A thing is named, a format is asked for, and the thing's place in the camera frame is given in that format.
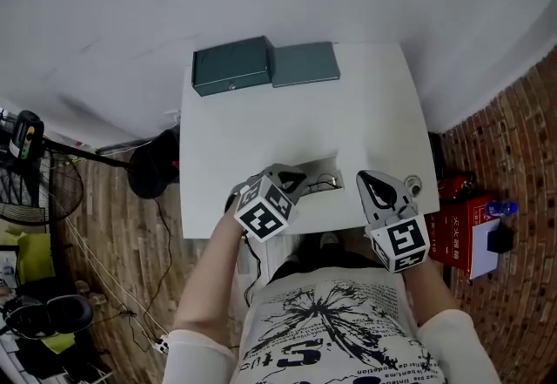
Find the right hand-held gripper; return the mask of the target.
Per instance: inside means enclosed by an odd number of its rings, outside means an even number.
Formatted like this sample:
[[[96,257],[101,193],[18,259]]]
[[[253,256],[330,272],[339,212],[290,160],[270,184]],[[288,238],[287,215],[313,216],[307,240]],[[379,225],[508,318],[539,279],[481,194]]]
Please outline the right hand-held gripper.
[[[366,237],[386,270],[401,273],[422,263],[430,249],[425,216],[418,213],[405,185],[369,170],[357,173],[356,184],[368,221]]]

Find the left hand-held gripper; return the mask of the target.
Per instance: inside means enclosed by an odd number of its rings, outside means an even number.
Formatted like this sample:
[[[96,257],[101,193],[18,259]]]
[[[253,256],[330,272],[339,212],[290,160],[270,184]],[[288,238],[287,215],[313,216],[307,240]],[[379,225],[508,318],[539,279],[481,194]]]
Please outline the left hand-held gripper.
[[[297,166],[275,163],[237,189],[234,218],[256,241],[281,234],[297,215],[307,175]]]

